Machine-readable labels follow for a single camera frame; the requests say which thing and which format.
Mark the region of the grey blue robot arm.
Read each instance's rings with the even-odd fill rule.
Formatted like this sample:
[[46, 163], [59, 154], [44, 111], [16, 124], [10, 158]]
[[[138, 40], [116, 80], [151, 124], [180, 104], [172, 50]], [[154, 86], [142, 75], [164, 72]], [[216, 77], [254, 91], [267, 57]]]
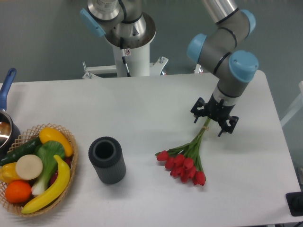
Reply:
[[[203, 2], [217, 30], [210, 36], [197, 34], [187, 48], [188, 57], [218, 78], [208, 102], [198, 99], [192, 114], [218, 122], [221, 133], [232, 133], [238, 117], [232, 116], [238, 98], [253, 79], [258, 60], [237, 45], [254, 30], [255, 17], [239, 10], [232, 0]], [[139, 0], [89, 0], [80, 11], [85, 26], [111, 44], [119, 77], [151, 74], [150, 43], [156, 34], [153, 19], [143, 12]]]

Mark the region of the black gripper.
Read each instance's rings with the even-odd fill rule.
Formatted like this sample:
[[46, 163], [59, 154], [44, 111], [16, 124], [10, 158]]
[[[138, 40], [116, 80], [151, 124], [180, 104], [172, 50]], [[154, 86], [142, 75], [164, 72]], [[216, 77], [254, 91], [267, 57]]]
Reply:
[[207, 116], [219, 123], [221, 131], [219, 132], [218, 137], [223, 133], [232, 134], [239, 118], [237, 116], [230, 116], [235, 105], [227, 106], [224, 102], [224, 99], [217, 101], [214, 95], [210, 97], [208, 103], [206, 103], [203, 98], [198, 98], [191, 109], [191, 113], [195, 118], [194, 123], [197, 122], [199, 117]]

